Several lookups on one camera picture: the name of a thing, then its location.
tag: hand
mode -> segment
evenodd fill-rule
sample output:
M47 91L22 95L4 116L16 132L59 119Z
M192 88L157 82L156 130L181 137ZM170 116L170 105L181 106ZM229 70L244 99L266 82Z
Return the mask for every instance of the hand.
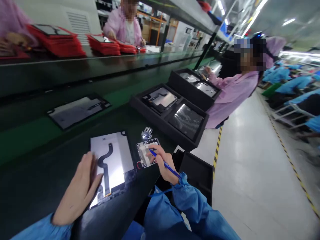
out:
M13 52L12 44L4 38L0 38L0 52Z
M170 153L166 153L163 148L159 145L150 145L149 148L154 148L155 153L157 154L156 157L152 157L150 162L156 161L159 166L160 174L164 180L170 182L173 186L179 183L179 178L175 176L170 170L168 170L165 166L163 161L165 161L173 170L176 170L173 164L172 155Z
M23 47L27 47L32 42L28 36L14 32L9 32L6 39L15 45L21 45Z
M201 73L201 77L202 77L204 80L207 80L206 76L205 76L203 73Z
M95 177L91 187L90 179L94 176L97 161L91 152L83 155L76 173L71 180L53 218L52 224L62 226L73 223L86 209L94 197L103 174Z
M117 40L116 34L112 30L108 32L107 38Z
M210 68L209 66L206 66L206 67L204 68L204 70L205 70L209 75L212 73L212 70L211 70L211 68Z
M146 40L145 39L142 39L141 40L141 46L145 46L146 45Z

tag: blue cap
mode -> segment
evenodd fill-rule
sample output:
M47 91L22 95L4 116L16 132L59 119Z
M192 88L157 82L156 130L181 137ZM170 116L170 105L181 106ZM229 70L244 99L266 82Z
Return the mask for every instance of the blue cap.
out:
M300 67L300 66L298 66L298 65L289 65L289 66L288 66L288 68L294 69L294 70L298 69L299 67Z
M316 81L320 81L320 76L319 76L319 75L312 75L312 77L313 77Z

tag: cable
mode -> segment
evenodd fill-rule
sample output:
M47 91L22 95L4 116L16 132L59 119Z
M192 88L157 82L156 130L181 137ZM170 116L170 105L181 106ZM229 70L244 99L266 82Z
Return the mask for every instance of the cable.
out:
M137 168L141 170L142 168L139 168L139 165L138 165L138 163L141 163L141 162L137 162Z

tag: black tray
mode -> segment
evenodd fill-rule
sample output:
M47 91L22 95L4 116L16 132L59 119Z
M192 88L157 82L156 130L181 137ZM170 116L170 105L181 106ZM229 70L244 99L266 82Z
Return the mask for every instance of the black tray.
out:
M210 97L198 88L196 88L192 83L189 83L187 80L180 76L181 73L189 73L199 78L200 83L206 83L215 89L216 93ZM173 88L175 91L180 93L190 102L192 102L197 107L201 108L203 111L207 111L210 107L213 106L214 101L219 96L221 90L215 87L211 82L203 80L198 73L186 68L181 70L172 71L169 77L168 86Z
M185 152L179 172L184 172L188 176L188 183L199 189L211 206L213 166L195 155Z
M168 110L163 111L161 114L157 113L149 106L147 106L143 101L142 97L156 91L157 89L164 87L169 90L172 94L177 96L179 100L172 105ZM165 84L160 84L155 87L152 87L137 96L132 96L129 104L135 108L140 114L142 114L148 121L152 122L152 124L156 125L162 132L167 134L171 139L173 139L178 145L180 145L185 151L192 151L197 148L202 137L203 131L207 124L209 115L202 111L200 108L189 102L187 99L182 97L180 94L169 88ZM178 128L174 127L169 121L172 120L172 117L175 113L181 109L183 105L188 106L192 111L196 112L198 115L203 117L197 131L195 132L192 138L188 137L184 133L182 133Z

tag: air vent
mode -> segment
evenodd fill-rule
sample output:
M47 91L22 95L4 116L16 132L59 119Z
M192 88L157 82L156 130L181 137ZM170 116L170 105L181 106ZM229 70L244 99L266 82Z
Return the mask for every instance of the air vent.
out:
M89 45L86 34L90 34L89 22L86 15L66 11L72 32L78 34L82 45Z

